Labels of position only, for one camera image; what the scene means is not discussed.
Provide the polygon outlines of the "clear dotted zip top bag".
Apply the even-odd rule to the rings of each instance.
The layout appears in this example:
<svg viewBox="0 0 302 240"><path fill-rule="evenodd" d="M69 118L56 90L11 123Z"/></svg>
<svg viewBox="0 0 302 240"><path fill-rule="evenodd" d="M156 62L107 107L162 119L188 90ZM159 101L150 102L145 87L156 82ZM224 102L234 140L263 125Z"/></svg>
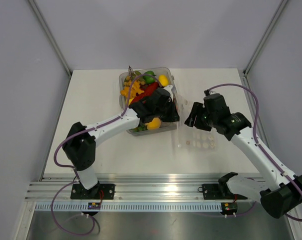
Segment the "clear dotted zip top bag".
<svg viewBox="0 0 302 240"><path fill-rule="evenodd" d="M216 133L195 127L194 102L179 93L175 94L179 122L176 131L176 149L179 153L213 153L219 148Z"/></svg>

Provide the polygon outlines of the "cherry tomato sprig toy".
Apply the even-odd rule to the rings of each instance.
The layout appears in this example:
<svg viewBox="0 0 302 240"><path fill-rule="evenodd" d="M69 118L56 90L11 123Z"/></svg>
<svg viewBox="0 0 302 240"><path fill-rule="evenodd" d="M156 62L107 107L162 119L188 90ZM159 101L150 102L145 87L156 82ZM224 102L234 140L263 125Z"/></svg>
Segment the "cherry tomato sprig toy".
<svg viewBox="0 0 302 240"><path fill-rule="evenodd" d="M130 129L130 131L133 133L143 132L147 130L147 126L144 123L140 123L137 127Z"/></svg>

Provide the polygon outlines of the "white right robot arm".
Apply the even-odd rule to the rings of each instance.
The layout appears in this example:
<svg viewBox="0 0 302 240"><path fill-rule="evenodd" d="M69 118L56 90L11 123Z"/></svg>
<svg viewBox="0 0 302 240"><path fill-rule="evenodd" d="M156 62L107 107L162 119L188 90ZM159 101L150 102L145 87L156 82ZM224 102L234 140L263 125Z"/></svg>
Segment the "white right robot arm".
<svg viewBox="0 0 302 240"><path fill-rule="evenodd" d="M302 174L296 175L259 141L251 122L240 112L231 113L221 94L208 95L202 103L194 102L184 123L207 132L216 129L243 152L265 181L258 183L230 172L218 180L221 197L241 195L252 199L275 219L302 203Z"/></svg>

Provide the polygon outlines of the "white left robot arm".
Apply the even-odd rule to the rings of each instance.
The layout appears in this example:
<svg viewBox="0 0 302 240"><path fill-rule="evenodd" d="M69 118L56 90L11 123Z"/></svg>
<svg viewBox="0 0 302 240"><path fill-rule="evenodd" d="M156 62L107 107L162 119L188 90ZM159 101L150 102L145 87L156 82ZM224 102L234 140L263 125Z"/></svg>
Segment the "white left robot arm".
<svg viewBox="0 0 302 240"><path fill-rule="evenodd" d="M88 126L80 122L71 126L62 149L75 168L82 187L81 193L86 198L94 199L99 194L100 182L93 169L96 148L139 124L150 123L154 118L164 123L178 122L180 117L174 102L174 92L173 85L158 87L150 96L132 102L112 118Z"/></svg>

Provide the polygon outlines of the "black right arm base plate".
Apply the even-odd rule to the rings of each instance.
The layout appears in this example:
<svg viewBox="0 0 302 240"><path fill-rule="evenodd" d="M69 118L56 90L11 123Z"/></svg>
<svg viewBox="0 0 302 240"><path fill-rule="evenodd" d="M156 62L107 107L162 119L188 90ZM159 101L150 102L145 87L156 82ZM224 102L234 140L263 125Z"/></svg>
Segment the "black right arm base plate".
<svg viewBox="0 0 302 240"><path fill-rule="evenodd" d="M235 196L233 193L222 193L219 190L217 183L204 183L197 188L199 193L202 193L204 200L247 200L248 198L242 195Z"/></svg>

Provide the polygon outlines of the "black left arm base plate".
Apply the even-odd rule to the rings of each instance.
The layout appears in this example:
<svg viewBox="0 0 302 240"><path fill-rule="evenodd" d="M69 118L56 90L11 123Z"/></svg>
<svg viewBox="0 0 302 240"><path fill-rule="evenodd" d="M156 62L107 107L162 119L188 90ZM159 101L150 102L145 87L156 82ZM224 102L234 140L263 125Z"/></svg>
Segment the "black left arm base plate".
<svg viewBox="0 0 302 240"><path fill-rule="evenodd" d="M72 200L113 200L115 185L111 183L98 183L91 189L86 189L81 183L73 184L70 194Z"/></svg>

